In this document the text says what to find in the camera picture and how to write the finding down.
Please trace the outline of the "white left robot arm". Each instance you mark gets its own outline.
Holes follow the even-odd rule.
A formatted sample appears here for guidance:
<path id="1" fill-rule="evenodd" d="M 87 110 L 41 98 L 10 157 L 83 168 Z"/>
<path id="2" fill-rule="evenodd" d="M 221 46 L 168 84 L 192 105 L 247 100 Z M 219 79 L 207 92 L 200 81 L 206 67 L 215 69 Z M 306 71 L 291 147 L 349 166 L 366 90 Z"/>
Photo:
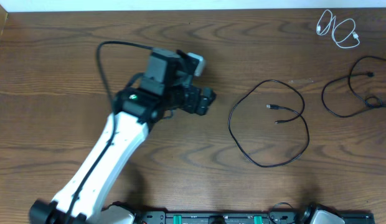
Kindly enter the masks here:
<path id="1" fill-rule="evenodd" d="M 131 210 L 121 205 L 104 208 L 105 199 L 129 158 L 166 111 L 207 113 L 215 93 L 192 85 L 204 67 L 201 55 L 153 48 L 146 71 L 133 76 L 110 99 L 112 112 L 79 170 L 51 202 L 34 202 L 30 223 L 133 223 L 136 215 Z"/>

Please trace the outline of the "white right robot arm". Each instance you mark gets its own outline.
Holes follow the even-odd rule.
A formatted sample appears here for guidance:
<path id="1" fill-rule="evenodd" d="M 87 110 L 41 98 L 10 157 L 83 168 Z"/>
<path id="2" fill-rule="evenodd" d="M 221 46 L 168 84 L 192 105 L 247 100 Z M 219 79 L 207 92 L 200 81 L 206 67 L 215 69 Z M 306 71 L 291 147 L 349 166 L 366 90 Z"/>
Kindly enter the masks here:
<path id="1" fill-rule="evenodd" d="M 324 205 L 311 203 L 300 218 L 303 224 L 345 224 L 344 219 Z"/>

